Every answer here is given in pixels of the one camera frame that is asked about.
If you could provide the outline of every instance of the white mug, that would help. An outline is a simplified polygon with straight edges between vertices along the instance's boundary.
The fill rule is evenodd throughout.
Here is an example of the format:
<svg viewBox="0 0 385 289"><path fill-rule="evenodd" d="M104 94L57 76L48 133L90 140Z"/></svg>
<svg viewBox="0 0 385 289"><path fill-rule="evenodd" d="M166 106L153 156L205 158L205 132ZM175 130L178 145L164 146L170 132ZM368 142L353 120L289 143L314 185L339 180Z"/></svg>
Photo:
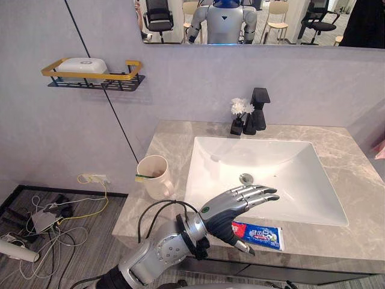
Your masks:
<svg viewBox="0 0 385 289"><path fill-rule="evenodd" d="M168 162L161 155L149 155L142 159L137 166L137 173L152 177L143 178L142 183L153 199L162 200L174 195Z"/></svg>

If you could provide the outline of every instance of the toothpaste tube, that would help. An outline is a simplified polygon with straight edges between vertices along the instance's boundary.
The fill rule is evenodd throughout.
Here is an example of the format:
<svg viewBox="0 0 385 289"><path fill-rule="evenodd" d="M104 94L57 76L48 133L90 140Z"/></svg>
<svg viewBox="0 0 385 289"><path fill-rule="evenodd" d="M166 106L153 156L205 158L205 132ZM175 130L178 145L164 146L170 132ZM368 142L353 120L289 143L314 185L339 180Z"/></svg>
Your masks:
<svg viewBox="0 0 385 289"><path fill-rule="evenodd" d="M283 251L282 228L233 222L233 232L247 243Z"/></svg>

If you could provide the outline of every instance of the gray countertop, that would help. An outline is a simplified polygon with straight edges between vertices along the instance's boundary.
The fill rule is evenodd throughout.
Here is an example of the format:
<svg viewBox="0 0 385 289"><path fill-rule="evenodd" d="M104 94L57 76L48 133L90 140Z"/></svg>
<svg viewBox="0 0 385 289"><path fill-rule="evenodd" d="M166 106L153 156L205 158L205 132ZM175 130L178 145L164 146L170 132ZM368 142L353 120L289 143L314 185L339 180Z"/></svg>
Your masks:
<svg viewBox="0 0 385 289"><path fill-rule="evenodd" d="M230 135L229 131L229 123L160 121L147 154L168 159L176 199L184 199L194 138L239 138ZM256 135L240 137L311 142L349 225L326 226L239 216L237 220L241 222L282 227L285 251L253 245L256 256L252 257L211 237L211 258L307 269L385 273L385 185L345 128L268 125L265 131ZM127 246L134 247L139 216L153 200L139 184L131 188L129 194L112 234ZM154 211L149 211L143 219L145 230ZM173 219L177 213L181 213L179 208L167 210L161 214L157 225Z"/></svg>

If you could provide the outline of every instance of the mug handle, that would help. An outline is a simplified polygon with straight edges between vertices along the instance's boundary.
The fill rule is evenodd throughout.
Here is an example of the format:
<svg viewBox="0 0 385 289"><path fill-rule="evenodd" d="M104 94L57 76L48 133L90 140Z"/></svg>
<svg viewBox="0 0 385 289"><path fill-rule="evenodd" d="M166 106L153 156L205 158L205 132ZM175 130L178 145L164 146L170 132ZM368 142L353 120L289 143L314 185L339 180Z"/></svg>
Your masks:
<svg viewBox="0 0 385 289"><path fill-rule="evenodd" d="M166 180L162 184L164 184L167 188L167 192L164 194L166 197L170 197L174 194L174 185L171 181Z"/></svg>

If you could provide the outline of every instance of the wall shelf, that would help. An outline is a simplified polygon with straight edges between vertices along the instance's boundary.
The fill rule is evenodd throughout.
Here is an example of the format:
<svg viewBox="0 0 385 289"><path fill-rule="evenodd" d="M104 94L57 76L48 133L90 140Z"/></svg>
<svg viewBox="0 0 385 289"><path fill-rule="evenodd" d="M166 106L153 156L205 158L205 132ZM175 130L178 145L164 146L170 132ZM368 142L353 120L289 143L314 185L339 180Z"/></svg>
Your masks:
<svg viewBox="0 0 385 289"><path fill-rule="evenodd" d="M70 87L77 89L101 89L101 90L114 90L122 92L133 92L141 84L145 78L144 75L140 75L139 71L142 68L140 61L126 60L129 74L127 73L110 73L110 74L98 74L98 73L79 73L79 72L58 72L58 67L62 62L69 58L62 58L49 66L42 69L42 75L49 76L52 80L49 87ZM79 78L83 79L80 82L65 82L63 78ZM102 83L92 83L87 79L103 79Z"/></svg>

